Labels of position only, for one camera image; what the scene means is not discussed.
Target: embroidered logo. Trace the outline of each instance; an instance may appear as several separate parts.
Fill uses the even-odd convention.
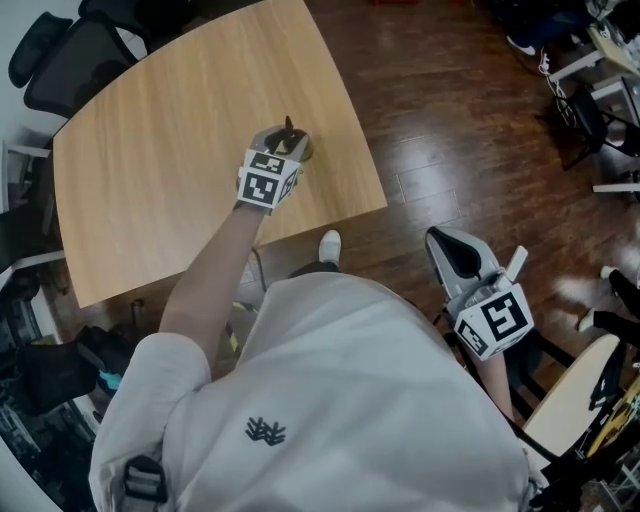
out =
[[[264,440],[264,442],[269,446],[275,446],[284,442],[284,431],[287,429],[286,427],[278,427],[279,424],[277,421],[273,424],[273,426],[271,426],[266,421],[264,421],[262,417],[258,418],[257,420],[249,418],[249,422],[247,423],[247,430],[245,430],[245,433],[252,441]]]

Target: shirt sleeve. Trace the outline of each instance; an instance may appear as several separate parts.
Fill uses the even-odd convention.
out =
[[[158,453],[176,404],[210,382],[204,352],[189,338],[159,333],[139,343],[93,446],[89,484],[98,511],[115,510],[127,461]]]

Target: black pants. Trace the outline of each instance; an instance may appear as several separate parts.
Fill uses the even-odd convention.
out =
[[[618,270],[611,272],[609,281],[631,314],[640,319],[640,290]],[[622,341],[640,348],[640,323],[638,322],[626,320],[609,311],[596,311],[593,314],[593,325],[609,331]]]
[[[303,276],[305,274],[313,274],[314,272],[340,272],[340,269],[335,263],[328,261],[314,261],[313,263],[309,263],[301,269],[296,270],[289,276],[289,278]]]

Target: shoe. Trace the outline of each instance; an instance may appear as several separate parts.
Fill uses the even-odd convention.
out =
[[[595,309],[590,309],[589,312],[580,320],[578,323],[578,331],[584,332],[587,329],[591,329],[593,327],[593,313]]]
[[[342,249],[340,233],[334,229],[327,231],[322,237],[322,240],[320,240],[318,261],[322,263],[333,263],[336,267],[339,267],[340,249]]]
[[[517,48],[522,53],[529,55],[530,57],[533,57],[536,54],[536,49],[533,46],[518,46],[516,43],[513,42],[513,39],[511,39],[509,36],[507,36],[507,41],[509,41],[509,44],[511,46],[513,46],[514,48]]]
[[[609,279],[609,276],[611,275],[611,272],[613,272],[614,270],[618,270],[618,269],[616,267],[609,267],[607,265],[604,265],[600,269],[600,278],[601,279]]]

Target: dark wood floor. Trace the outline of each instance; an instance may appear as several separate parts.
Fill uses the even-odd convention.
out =
[[[619,307],[593,280],[600,266],[624,269],[629,254],[640,253],[640,206],[591,192],[601,169],[622,170],[629,162],[605,152],[563,172],[554,137],[534,119],[550,101],[537,61],[515,55],[490,17],[471,3],[307,4],[352,98],[389,201],[385,210],[331,226],[342,234],[343,271],[384,284],[433,318],[443,294],[424,251],[426,228],[465,229],[484,238],[503,264],[524,245],[530,258],[520,282],[536,324],[578,354],[602,334],[575,332],[586,305]],[[267,282],[313,260],[324,231],[261,248]],[[259,304],[257,278],[252,261],[239,298]],[[50,298],[66,339],[86,323],[127,323],[129,302],[138,297],[145,301],[146,328],[153,330],[175,281],[82,311],[73,293]],[[550,386],[560,371],[545,364],[541,381]]]

